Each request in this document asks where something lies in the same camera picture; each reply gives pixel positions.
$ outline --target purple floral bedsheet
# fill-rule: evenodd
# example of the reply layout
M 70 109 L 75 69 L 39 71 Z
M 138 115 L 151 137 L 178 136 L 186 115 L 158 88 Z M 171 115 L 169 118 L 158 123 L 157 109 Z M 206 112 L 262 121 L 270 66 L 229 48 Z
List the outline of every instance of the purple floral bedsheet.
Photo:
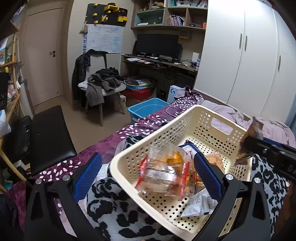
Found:
M 108 163 L 114 157 L 116 147 L 120 141 L 128 137 L 133 136 L 148 136 L 152 132 L 159 129 L 162 123 L 166 121 L 171 121 L 184 111 L 186 111 L 191 106 L 202 101 L 201 95 L 193 95 L 191 97 L 184 97 L 176 100 L 172 104 L 164 107 L 163 109 L 154 112 L 153 114 L 138 119 L 134 124 L 130 124 L 121 130 L 115 132 L 109 137 L 95 143 L 94 145 L 81 151 L 76 157 L 69 160 L 63 161 L 47 170 L 34 176 L 34 179 L 41 178 L 45 182 L 56 181 L 62 178 L 66 174 L 72 175 L 73 172 L 80 165 L 84 165 L 90 157 L 98 152 L 102 155 L 103 164 Z M 12 198 L 18 208 L 19 223 L 22 230 L 25 229 L 25 192 L 26 192 L 26 182 L 16 183 L 12 189 L 8 190 L 7 195 Z M 60 212 L 61 203 L 56 200 L 57 209 Z

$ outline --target black pegboard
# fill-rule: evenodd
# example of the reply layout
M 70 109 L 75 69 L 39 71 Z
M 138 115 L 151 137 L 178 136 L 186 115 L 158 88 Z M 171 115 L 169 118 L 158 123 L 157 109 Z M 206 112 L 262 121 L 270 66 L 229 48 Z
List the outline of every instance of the black pegboard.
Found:
M 118 22 L 117 18 L 119 15 L 127 17 L 128 11 L 125 8 L 119 8 L 119 11 L 112 12 L 107 14 L 104 12 L 104 7 L 107 5 L 104 4 L 98 4 L 97 6 L 94 6 L 94 3 L 89 3 L 86 10 L 86 17 L 85 21 L 86 24 L 93 24 L 94 21 L 99 21 L 98 24 L 106 24 L 106 25 L 115 25 L 115 26 L 126 26 L 126 21 Z M 107 22 L 101 22 L 102 15 L 107 14 L 108 21 Z

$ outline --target blue curtain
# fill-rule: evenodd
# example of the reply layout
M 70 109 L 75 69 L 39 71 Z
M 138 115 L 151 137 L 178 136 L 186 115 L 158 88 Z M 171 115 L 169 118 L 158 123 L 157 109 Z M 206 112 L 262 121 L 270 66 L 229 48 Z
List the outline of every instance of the blue curtain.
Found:
M 296 95 L 285 123 L 296 136 Z

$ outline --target monitor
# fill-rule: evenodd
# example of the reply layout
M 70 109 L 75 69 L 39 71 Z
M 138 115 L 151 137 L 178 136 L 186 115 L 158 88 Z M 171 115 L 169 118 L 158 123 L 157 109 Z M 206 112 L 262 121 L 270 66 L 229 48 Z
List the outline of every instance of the monitor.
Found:
M 136 52 L 178 57 L 178 35 L 138 34 Z

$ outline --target black cushion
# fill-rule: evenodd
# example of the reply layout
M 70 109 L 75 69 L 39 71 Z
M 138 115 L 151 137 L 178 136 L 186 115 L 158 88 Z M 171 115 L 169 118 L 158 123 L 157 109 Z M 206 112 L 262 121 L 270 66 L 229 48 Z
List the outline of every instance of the black cushion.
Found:
M 60 105 L 34 116 L 30 139 L 32 176 L 77 155 Z

